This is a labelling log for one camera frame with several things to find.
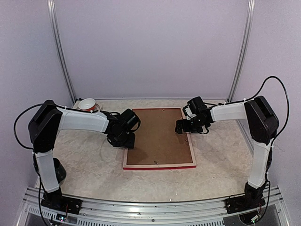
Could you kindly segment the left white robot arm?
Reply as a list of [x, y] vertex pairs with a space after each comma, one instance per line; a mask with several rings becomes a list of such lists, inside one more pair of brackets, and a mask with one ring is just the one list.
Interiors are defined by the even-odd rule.
[[103, 133], [113, 147], [132, 149], [135, 145], [135, 132], [141, 121], [131, 109], [122, 113], [87, 112], [56, 105], [52, 100], [38, 106], [39, 110], [28, 125], [30, 140], [41, 182], [49, 193], [47, 201], [59, 210], [66, 205], [66, 199], [57, 192], [60, 187], [53, 161], [57, 133], [66, 129]]

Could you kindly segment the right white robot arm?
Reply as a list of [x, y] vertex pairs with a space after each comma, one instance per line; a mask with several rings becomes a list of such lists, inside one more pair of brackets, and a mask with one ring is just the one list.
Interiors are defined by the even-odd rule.
[[178, 134], [207, 134], [208, 127], [214, 122], [246, 120], [253, 143], [253, 162], [247, 183], [255, 189], [265, 184], [268, 155], [279, 127], [279, 120], [265, 97], [211, 107], [201, 97], [195, 97], [182, 110], [185, 118], [176, 121], [175, 132]]

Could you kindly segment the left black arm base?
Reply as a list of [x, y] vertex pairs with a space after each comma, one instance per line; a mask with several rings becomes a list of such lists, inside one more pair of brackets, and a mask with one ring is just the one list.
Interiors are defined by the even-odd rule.
[[59, 187], [58, 190], [54, 192], [44, 191], [41, 205], [52, 210], [78, 215], [82, 200], [63, 196], [61, 188]]

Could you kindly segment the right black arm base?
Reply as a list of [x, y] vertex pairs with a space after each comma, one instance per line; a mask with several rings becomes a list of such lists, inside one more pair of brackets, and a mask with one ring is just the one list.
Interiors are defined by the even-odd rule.
[[228, 214], [254, 209], [266, 204], [263, 191], [267, 185], [265, 182], [261, 187], [254, 188], [248, 183], [245, 184], [244, 195], [229, 197], [225, 200]]

